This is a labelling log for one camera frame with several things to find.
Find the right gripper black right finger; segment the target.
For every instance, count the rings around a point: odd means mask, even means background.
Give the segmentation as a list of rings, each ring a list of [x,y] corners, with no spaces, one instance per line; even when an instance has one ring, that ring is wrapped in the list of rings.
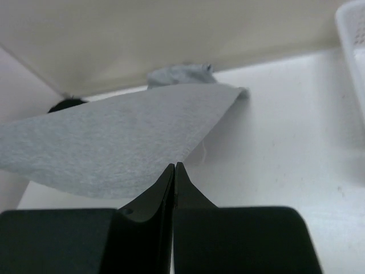
[[[214,205],[175,169],[176,273],[321,273],[307,225],[290,207]]]

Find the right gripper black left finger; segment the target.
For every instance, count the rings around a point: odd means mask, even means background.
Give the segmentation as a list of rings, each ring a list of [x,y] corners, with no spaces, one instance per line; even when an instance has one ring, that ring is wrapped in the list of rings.
[[[169,164],[157,181],[116,210],[100,273],[169,273],[175,166]]]

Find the grey tank top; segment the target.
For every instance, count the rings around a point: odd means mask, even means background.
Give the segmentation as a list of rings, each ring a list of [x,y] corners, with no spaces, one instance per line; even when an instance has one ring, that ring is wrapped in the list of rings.
[[[1,169],[79,196],[120,199],[184,161],[240,97],[210,65],[151,72],[146,90],[1,125]]]

